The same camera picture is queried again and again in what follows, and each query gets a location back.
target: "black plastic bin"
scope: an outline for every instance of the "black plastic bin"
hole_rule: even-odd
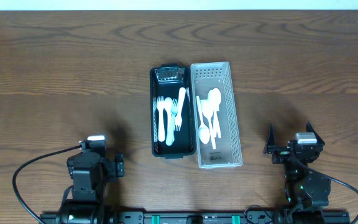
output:
[[[158,141],[158,110],[157,97],[178,99],[181,87],[186,88],[185,100],[181,112],[182,123],[180,131],[174,131],[175,140],[171,146]],[[152,153],[156,157],[179,159],[191,155],[196,150],[196,133],[194,125],[193,97],[190,71],[176,64],[161,65],[150,71],[150,109],[152,130]],[[165,133],[167,133],[167,113],[163,113]]]

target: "white wall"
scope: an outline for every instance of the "white wall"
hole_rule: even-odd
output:
[[[358,0],[0,0],[0,10],[358,9]]]

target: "wooden tabletop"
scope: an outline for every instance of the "wooden tabletop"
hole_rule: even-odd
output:
[[[204,170],[197,154],[151,152],[149,70],[230,62],[244,165]],[[0,12],[0,223],[36,223],[12,190],[24,162],[105,134],[126,176],[106,200],[147,211],[287,203],[283,166],[263,155],[310,121],[326,146],[310,167],[358,188],[358,11]],[[71,185],[67,152],[26,167],[20,193],[40,214]],[[358,212],[331,184],[329,208]]]

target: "tray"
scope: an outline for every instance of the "tray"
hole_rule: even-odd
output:
[[[181,112],[182,123],[180,131],[174,131],[175,140],[171,146],[165,141],[158,141],[159,112],[157,110],[157,97],[164,96],[178,99],[181,87],[186,88],[185,100]],[[195,148],[195,124],[193,111],[193,98],[190,71],[186,67],[176,64],[161,65],[150,71],[150,109],[152,127],[152,153],[156,157],[166,159],[179,159],[183,156],[194,154]],[[163,112],[165,135],[167,135],[167,113]]]
[[[241,166],[241,143],[229,62],[191,65],[191,83],[193,86],[193,109],[199,167]],[[221,92],[221,103],[217,112],[221,138],[215,138],[216,149],[213,149],[211,140],[207,144],[203,144],[199,139],[200,116],[196,102],[196,96],[200,96],[201,100],[208,99],[208,92],[214,88],[218,88]],[[205,116],[203,116],[203,121],[205,125],[209,126]]]

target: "gray tray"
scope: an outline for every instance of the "gray tray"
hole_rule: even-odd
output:
[[[199,167],[241,166],[241,143],[229,62],[197,63],[191,65],[191,84],[193,87],[193,107]],[[215,138],[216,149],[212,148],[211,140],[207,144],[203,144],[200,141],[198,136],[200,117],[196,101],[196,96],[200,96],[201,100],[207,100],[208,92],[213,88],[218,88],[222,95],[222,101],[217,112],[222,138]],[[203,121],[208,126],[208,120],[204,116]]]

